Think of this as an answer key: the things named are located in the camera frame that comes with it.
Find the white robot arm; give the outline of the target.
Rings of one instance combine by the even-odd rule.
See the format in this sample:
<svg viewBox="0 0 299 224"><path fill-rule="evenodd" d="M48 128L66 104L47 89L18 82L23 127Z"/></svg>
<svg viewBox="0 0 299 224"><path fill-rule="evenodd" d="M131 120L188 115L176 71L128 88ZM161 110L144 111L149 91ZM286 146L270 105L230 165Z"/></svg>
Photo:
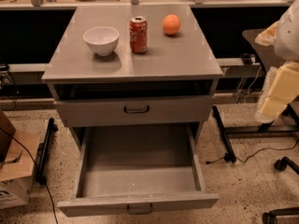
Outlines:
<svg viewBox="0 0 299 224"><path fill-rule="evenodd" d="M270 67L255 118L261 123L274 121L299 96L299 0L295 0L280 19L262 31L255 43L273 46L284 61L279 68Z"/></svg>

